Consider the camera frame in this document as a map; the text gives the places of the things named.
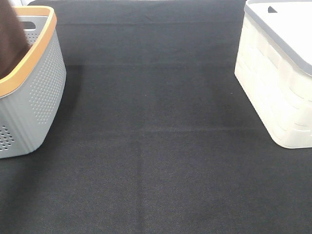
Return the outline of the brown microfibre towel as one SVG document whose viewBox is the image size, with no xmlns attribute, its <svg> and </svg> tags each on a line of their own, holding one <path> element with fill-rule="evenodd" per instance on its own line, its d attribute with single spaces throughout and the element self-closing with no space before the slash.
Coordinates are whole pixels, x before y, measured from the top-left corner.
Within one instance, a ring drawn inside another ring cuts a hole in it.
<svg viewBox="0 0 312 234">
<path fill-rule="evenodd" d="M 29 50 L 22 24 L 8 0 L 0 2 L 0 78 L 7 76 Z"/>
</svg>

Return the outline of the black table cloth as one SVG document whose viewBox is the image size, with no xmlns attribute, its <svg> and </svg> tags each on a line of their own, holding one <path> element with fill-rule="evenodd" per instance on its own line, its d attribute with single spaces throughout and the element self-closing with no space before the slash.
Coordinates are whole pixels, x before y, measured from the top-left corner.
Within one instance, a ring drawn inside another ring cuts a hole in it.
<svg viewBox="0 0 312 234">
<path fill-rule="evenodd" d="M 242 0 L 36 0 L 66 65 L 44 143 L 0 162 L 3 234 L 309 234 L 312 151 L 236 77 Z"/>
</svg>

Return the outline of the grey perforated laundry basket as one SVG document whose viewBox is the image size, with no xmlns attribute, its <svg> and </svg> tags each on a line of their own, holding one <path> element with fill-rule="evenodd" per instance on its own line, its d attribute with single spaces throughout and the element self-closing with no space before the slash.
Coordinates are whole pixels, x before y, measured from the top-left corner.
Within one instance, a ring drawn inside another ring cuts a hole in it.
<svg viewBox="0 0 312 234">
<path fill-rule="evenodd" d="M 15 6 L 30 49 L 10 74 L 0 80 L 0 157 L 22 156 L 43 143 L 58 110 L 66 69 L 49 6 Z"/>
</svg>

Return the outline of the white storage bin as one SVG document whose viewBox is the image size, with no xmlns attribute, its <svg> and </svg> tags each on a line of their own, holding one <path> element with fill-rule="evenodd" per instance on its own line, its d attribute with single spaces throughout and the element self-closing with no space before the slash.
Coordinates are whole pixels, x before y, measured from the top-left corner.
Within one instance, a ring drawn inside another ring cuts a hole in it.
<svg viewBox="0 0 312 234">
<path fill-rule="evenodd" d="M 246 1 L 234 74 L 276 144 L 311 147 L 311 1 Z"/>
</svg>

